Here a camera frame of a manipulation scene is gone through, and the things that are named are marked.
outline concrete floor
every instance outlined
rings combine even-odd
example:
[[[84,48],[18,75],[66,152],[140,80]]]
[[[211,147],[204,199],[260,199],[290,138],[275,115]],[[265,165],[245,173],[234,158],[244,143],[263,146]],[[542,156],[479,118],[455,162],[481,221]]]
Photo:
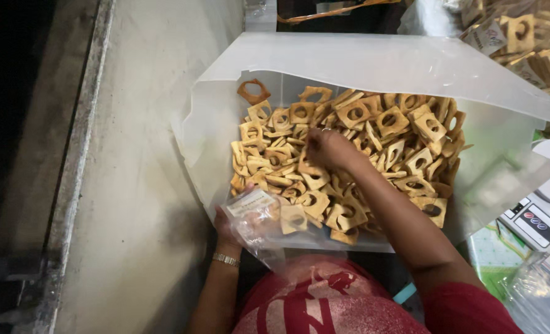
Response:
[[[120,0],[56,333],[180,332],[210,222],[170,122],[242,32],[243,0]]]

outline digital scale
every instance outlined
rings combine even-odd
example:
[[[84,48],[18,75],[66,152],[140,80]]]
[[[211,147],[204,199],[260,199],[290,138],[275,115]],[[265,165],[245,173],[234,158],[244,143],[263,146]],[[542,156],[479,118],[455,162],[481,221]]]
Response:
[[[538,142],[533,151],[550,158],[550,140]],[[550,252],[550,179],[501,214],[499,220],[532,249]]]

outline person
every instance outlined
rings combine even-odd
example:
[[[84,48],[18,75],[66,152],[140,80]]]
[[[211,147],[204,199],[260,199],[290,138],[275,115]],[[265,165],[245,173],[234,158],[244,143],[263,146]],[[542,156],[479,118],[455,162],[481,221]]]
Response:
[[[397,191],[344,136],[312,129],[311,161],[354,179],[419,291],[425,326],[346,260],[293,259],[292,274],[260,280],[236,314],[238,268],[212,261],[188,333],[522,333],[499,300],[436,225]],[[216,253],[240,259],[242,247],[218,210]]]

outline red shirt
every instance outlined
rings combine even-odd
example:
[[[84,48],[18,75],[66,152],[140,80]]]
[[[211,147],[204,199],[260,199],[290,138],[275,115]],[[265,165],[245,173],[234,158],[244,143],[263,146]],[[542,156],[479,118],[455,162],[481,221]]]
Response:
[[[253,287],[234,334],[522,334],[499,300],[469,284],[444,284],[422,296],[426,328],[347,260],[300,257],[284,277],[269,273]]]

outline wristwatch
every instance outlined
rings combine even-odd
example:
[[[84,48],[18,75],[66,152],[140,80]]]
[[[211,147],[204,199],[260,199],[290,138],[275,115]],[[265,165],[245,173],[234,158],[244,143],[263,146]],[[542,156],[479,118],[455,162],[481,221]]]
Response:
[[[227,264],[231,264],[236,268],[240,268],[240,261],[236,260],[232,257],[229,257],[227,255],[219,254],[219,253],[213,253],[213,260],[225,262]]]

